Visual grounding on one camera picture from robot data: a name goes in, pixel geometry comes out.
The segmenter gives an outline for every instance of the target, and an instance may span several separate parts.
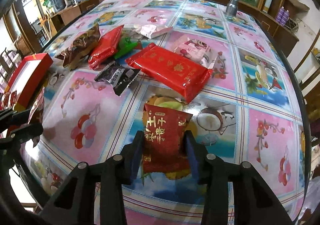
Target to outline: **red snack packet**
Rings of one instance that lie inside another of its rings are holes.
[[[177,172],[188,169],[188,160],[181,152],[184,131],[192,114],[145,104],[147,115],[143,171]]]
[[[11,92],[8,91],[8,92],[5,92],[2,95],[2,98],[1,98],[1,107],[2,107],[2,109],[6,109],[9,106],[10,94],[11,94]]]
[[[17,91],[15,90],[14,92],[12,92],[9,96],[9,103],[8,106],[9,107],[13,107],[14,104],[17,102]]]
[[[196,97],[212,74],[211,67],[207,69],[154,43],[125,62],[177,91],[187,103]]]
[[[118,26],[101,37],[98,46],[92,51],[88,61],[92,70],[95,70],[104,60],[117,53],[123,26]]]

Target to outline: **red box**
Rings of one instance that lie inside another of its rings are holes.
[[[5,92],[17,91],[15,110],[21,111],[28,107],[40,81],[53,63],[47,53],[38,53],[26,56],[13,72]]]

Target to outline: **plastic tablecloth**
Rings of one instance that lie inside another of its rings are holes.
[[[275,48],[251,16],[225,14],[226,7],[205,0],[104,0],[63,31],[46,49],[54,59],[45,89],[41,140],[35,148],[25,144],[23,157],[48,194],[53,194],[78,162],[96,164],[131,143],[144,130],[145,102],[155,105],[181,96],[141,73],[121,96],[95,82],[97,71],[86,62],[76,70],[63,69],[54,58],[94,23],[101,35],[125,25],[125,35],[173,50],[183,34],[217,52],[210,80],[188,105],[179,110],[193,114],[189,129],[209,153],[239,164],[249,161],[277,195],[294,220],[304,196],[305,143],[302,118],[290,78]],[[173,26],[153,40],[132,31],[135,24]],[[134,50],[119,62],[138,52]],[[82,148],[75,146],[82,142]],[[230,224],[234,197],[229,185]],[[123,186],[128,224],[200,223],[205,186],[189,170],[177,173],[142,173]],[[95,196],[95,223],[99,224],[100,188]]]

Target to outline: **purple bottle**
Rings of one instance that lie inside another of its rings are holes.
[[[284,11],[283,15],[282,15],[282,18],[280,20],[280,24],[283,26],[285,25],[285,23],[288,21],[289,19],[289,11]]]
[[[277,22],[280,22],[280,21],[281,21],[281,18],[282,18],[283,13],[284,13],[284,7],[282,6],[282,7],[280,7],[279,12],[278,12],[278,14],[277,14],[277,16],[276,16],[276,21],[277,21]]]

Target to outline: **metal screw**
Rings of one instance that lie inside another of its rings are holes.
[[[251,164],[250,164],[249,162],[245,161],[245,162],[242,163],[242,166],[243,166],[244,168],[250,168],[250,167],[251,167]]]
[[[216,156],[214,154],[207,154],[207,158],[209,160],[214,160],[214,159],[216,159]]]
[[[114,156],[113,156],[113,160],[115,160],[115,161],[120,161],[120,160],[122,160],[122,155],[120,155],[120,154],[114,155]]]
[[[87,167],[87,163],[86,162],[81,162],[81,163],[78,163],[78,168],[79,169],[84,169],[84,168],[86,168]]]

